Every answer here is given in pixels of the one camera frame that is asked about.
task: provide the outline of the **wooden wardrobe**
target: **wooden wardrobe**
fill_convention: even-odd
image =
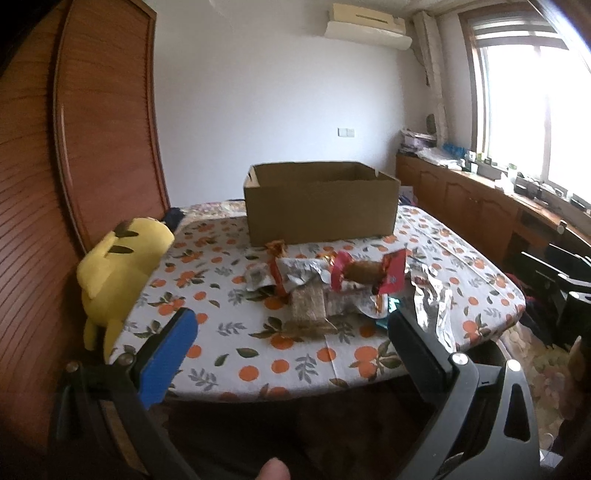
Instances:
[[[62,0],[1,73],[1,456],[45,448],[61,370],[83,355],[85,251],[121,220],[169,208],[155,17],[139,0]]]

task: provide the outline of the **metal screw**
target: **metal screw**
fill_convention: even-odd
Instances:
[[[507,367],[509,367],[509,369],[513,370],[514,372],[521,370],[521,364],[513,358],[511,360],[507,360]]]
[[[456,365],[466,365],[468,363],[468,356],[465,353],[454,353],[452,355],[452,362]]]
[[[117,357],[117,363],[123,367],[127,367],[134,363],[134,356],[131,353],[122,353]]]
[[[79,368],[80,368],[80,364],[78,362],[76,362],[75,360],[72,360],[71,362],[68,362],[66,364],[66,372],[68,372],[69,374],[74,373]]]

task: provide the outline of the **box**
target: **box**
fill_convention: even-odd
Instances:
[[[359,162],[254,165],[244,182],[251,244],[391,235],[399,188],[398,179]]]

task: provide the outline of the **floral tablecloth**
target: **floral tablecloth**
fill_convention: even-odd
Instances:
[[[437,272],[452,289],[450,314],[456,348],[465,350],[512,326],[525,307],[519,289],[483,255],[416,207],[400,206],[392,235],[322,244],[290,245],[290,257],[344,249],[379,260],[400,248]],[[255,401],[312,395],[387,380],[405,373],[386,331],[370,319],[347,316],[338,333],[321,339],[280,334],[289,307],[245,289],[244,273],[265,261],[249,245],[246,217],[196,220],[154,271],[127,318],[111,355],[137,351],[185,306],[199,334],[170,390],[209,401]]]

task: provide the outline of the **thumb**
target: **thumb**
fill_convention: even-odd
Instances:
[[[290,480],[290,471],[281,460],[272,458],[264,464],[255,480]]]

